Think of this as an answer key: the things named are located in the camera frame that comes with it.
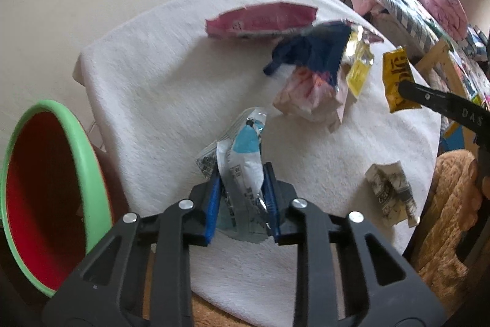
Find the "person right hand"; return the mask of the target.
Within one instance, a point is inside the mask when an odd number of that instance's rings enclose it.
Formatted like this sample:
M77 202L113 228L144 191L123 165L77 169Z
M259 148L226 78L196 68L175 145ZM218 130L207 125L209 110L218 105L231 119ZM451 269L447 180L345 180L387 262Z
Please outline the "person right hand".
M477 160L469 165L469 183L463 195L462 207L459 216L459 227L463 232L467 232L477 221L477 211L482 204L482 194L476 186L477 181Z

